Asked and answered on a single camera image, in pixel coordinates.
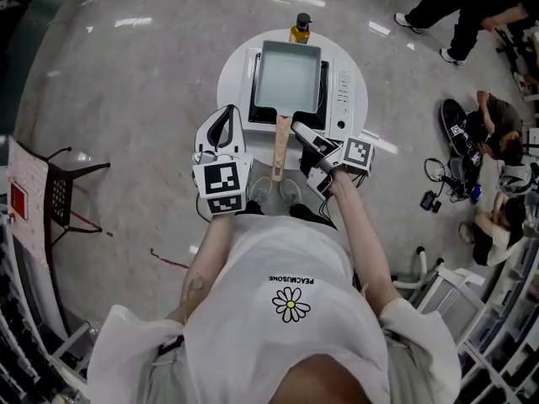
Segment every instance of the white sneaker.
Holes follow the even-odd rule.
[[[273,187],[273,183],[271,181],[271,178],[268,177],[261,177],[257,179],[253,187],[251,187],[251,194],[249,195],[249,200],[253,200],[260,206],[264,203],[264,201],[270,196],[271,189]]]
[[[513,78],[516,82],[516,87],[521,93],[530,94],[530,89],[528,88],[528,82],[524,79],[522,75],[517,72],[513,73]]]
[[[296,181],[291,179],[281,181],[279,184],[279,191],[288,208],[302,202],[302,190],[300,189],[300,186],[296,184]]]
[[[464,221],[458,226],[458,235],[464,242],[467,242],[468,244],[475,243],[473,229],[468,223],[465,223]]]
[[[421,35],[421,33],[424,32],[424,29],[417,29],[416,27],[413,27],[413,25],[411,25],[411,23],[409,23],[404,17],[404,13],[395,13],[395,22],[403,27],[409,27],[418,35]]]
[[[440,50],[441,58],[443,58],[448,63],[456,64],[457,66],[462,66],[464,63],[466,63],[466,60],[455,60],[452,56],[449,55],[449,52],[447,52],[447,48],[442,48]]]

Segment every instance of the daisy print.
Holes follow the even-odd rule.
[[[275,311],[283,315],[283,322],[288,323],[290,320],[299,322],[311,310],[311,306],[299,302],[302,297],[302,290],[296,287],[293,291],[290,287],[285,287],[284,290],[277,290],[277,297],[272,299]]]

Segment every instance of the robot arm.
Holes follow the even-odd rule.
[[[300,169],[307,186],[322,199],[329,199],[331,172],[344,165],[349,173],[371,174],[374,146],[348,136],[344,143],[331,141],[300,122],[292,131],[303,145]],[[245,152],[239,110],[233,104],[218,109],[195,135],[193,179],[212,215],[245,210],[253,156]]]
[[[212,215],[245,210],[253,157],[245,152],[236,106],[218,109],[199,127],[193,161],[195,185]]]
[[[331,172],[338,166],[344,165],[348,173],[371,175],[374,146],[370,142],[347,136],[343,144],[338,144],[298,121],[292,124],[292,131],[303,145],[300,170],[307,177],[307,186],[320,199],[331,196]]]

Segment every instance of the person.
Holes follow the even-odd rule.
[[[348,173],[335,170],[330,188],[348,242],[327,221],[308,220],[313,213],[262,215],[268,180],[253,185],[250,211],[212,218],[167,319],[112,308],[89,363],[89,399],[454,402],[461,371],[451,334],[439,313],[417,312],[393,286]],[[280,192],[291,213],[306,212],[296,184]]]
[[[537,19],[537,0],[422,0],[408,15],[396,13],[395,21],[422,33],[438,21],[460,9],[451,48],[442,48],[441,57],[463,65],[475,46],[478,31],[492,32],[497,25],[510,24],[531,16]]]
[[[478,91],[479,109],[467,115],[466,133],[478,144],[482,155],[518,166],[524,155],[522,121],[513,105]]]
[[[459,235],[473,244],[473,259],[479,265],[493,266],[502,263],[523,242],[522,225],[526,209],[522,198],[508,198],[498,192],[492,215],[478,210],[472,225],[462,222]]]

